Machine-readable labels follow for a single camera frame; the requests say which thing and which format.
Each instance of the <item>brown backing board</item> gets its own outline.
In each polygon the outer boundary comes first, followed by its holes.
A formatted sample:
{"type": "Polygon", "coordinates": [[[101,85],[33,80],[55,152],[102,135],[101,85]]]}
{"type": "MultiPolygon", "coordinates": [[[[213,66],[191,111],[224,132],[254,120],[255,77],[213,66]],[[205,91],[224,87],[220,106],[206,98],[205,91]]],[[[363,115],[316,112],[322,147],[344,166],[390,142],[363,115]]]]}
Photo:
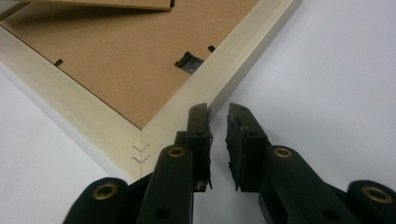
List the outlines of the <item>brown backing board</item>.
{"type": "Polygon", "coordinates": [[[258,0],[176,1],[169,12],[33,3],[1,24],[140,129],[258,0]]]}
{"type": "Polygon", "coordinates": [[[18,0],[20,2],[56,2],[72,3],[99,7],[132,7],[169,10],[170,0],[18,0]]]}

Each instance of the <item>brass ring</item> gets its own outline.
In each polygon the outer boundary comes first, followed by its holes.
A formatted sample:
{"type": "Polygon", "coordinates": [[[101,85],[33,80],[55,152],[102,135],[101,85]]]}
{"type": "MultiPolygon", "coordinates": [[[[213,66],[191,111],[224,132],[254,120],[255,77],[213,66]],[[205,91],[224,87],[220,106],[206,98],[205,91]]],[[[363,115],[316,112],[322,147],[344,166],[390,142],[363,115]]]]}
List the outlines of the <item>brass ring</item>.
{"type": "Polygon", "coordinates": [[[392,203],[393,198],[390,196],[388,193],[386,193],[384,190],[371,187],[371,186],[365,186],[361,188],[361,191],[366,195],[369,199],[376,201],[378,203],[392,203]]]}
{"type": "Polygon", "coordinates": [[[282,147],[276,148],[274,153],[281,158],[289,158],[293,155],[289,150],[282,147]]]}
{"type": "Polygon", "coordinates": [[[186,154],[186,151],[181,148],[181,147],[172,147],[171,149],[168,150],[168,154],[171,157],[181,157],[186,154]]]}
{"type": "Polygon", "coordinates": [[[92,197],[96,200],[105,200],[111,198],[114,194],[116,194],[119,187],[114,182],[107,182],[99,187],[97,187],[93,193],[92,197]]]}

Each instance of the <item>wooden frame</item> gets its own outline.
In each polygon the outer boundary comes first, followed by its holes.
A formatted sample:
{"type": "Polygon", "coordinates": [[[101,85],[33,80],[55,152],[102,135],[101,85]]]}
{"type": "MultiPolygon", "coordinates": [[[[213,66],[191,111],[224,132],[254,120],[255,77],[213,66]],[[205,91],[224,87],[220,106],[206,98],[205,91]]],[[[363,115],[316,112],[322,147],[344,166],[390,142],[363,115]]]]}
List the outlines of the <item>wooden frame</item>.
{"type": "Polygon", "coordinates": [[[186,129],[191,106],[221,107],[300,3],[261,0],[142,131],[4,28],[0,71],[106,171],[135,181],[186,129]]]}

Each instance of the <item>mdf board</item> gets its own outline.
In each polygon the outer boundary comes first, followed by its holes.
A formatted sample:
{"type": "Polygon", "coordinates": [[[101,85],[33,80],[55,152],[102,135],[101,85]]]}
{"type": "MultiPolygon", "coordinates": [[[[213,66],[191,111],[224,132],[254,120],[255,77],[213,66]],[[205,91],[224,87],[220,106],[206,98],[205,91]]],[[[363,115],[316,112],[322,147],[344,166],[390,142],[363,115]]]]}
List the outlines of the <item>mdf board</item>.
{"type": "Polygon", "coordinates": [[[171,0],[18,0],[21,2],[68,3],[99,7],[131,7],[169,10],[171,0]]]}
{"type": "Polygon", "coordinates": [[[299,4],[259,1],[142,129],[5,29],[0,69],[107,171],[122,170],[136,180],[152,171],[176,131],[186,129],[191,106],[219,109],[299,4]]]}
{"type": "Polygon", "coordinates": [[[258,0],[177,1],[169,12],[30,4],[1,22],[11,33],[143,129],[258,0]]]}

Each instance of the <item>white table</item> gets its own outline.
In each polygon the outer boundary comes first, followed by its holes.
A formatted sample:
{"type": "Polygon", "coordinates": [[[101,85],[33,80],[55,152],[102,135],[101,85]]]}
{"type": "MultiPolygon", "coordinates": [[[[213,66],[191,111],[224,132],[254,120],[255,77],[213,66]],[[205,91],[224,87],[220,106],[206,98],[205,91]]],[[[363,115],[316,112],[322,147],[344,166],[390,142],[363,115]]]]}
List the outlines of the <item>white table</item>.
{"type": "MultiPolygon", "coordinates": [[[[230,102],[250,108],[273,144],[298,150],[324,181],[396,189],[394,11],[392,0],[303,1],[211,121],[214,189],[195,194],[194,223],[263,221],[257,194],[233,190],[224,142],[230,102]]],[[[0,223],[61,223],[107,173],[11,76],[0,74],[0,223]]]]}

